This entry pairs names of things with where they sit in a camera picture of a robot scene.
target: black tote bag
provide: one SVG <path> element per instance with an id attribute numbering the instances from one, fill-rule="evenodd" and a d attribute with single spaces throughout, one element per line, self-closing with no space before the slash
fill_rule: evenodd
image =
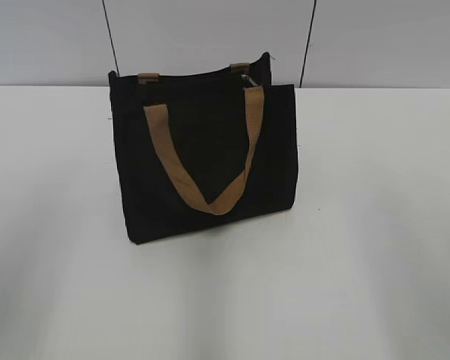
<path id="1" fill-rule="evenodd" d="M 266 52 L 191 76 L 109 74 L 129 239 L 142 244 L 292 207 L 293 85 L 271 86 Z"/>

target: bag handle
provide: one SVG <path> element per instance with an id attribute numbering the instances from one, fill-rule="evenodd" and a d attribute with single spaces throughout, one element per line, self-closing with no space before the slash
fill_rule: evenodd
<path id="1" fill-rule="evenodd" d="M 223 215 L 232 210 L 243 195 L 262 128 L 265 101 L 262 86 L 246 88 L 244 94 L 249 142 L 244 170 L 210 204 L 205 201 L 197 184 L 183 167 L 176 153 L 170 135 L 167 105 L 162 103 L 143 107 L 155 152 L 178 194 L 193 209 L 213 215 Z"/>

